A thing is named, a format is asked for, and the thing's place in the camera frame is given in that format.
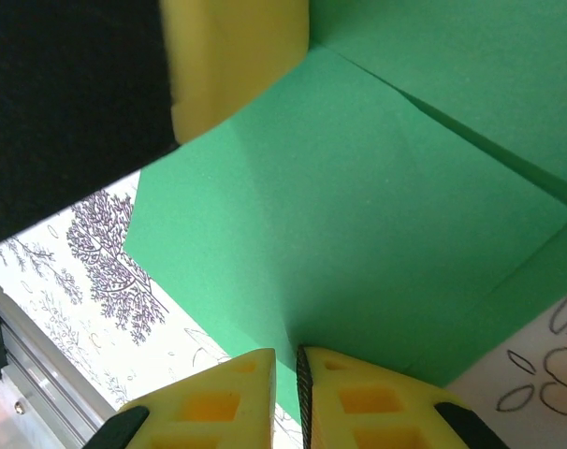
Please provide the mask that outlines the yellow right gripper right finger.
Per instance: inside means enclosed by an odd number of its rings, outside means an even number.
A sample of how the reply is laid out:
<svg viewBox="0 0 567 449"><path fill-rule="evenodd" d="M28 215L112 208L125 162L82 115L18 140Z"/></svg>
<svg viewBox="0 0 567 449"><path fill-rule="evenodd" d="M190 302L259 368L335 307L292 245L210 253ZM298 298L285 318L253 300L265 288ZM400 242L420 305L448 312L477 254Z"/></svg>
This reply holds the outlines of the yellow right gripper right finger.
<svg viewBox="0 0 567 449"><path fill-rule="evenodd" d="M298 404L306 448L503 448L450 391L349 355L300 346Z"/></svg>

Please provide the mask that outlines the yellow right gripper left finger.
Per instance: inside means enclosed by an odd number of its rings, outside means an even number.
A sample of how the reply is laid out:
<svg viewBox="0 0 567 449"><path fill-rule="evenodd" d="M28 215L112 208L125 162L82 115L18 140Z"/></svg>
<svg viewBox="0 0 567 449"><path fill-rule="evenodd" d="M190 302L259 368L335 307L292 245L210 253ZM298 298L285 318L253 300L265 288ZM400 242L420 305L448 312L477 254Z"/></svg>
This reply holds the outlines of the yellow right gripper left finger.
<svg viewBox="0 0 567 449"><path fill-rule="evenodd" d="M92 448L270 448L275 351L253 350L126 403Z"/></svg>

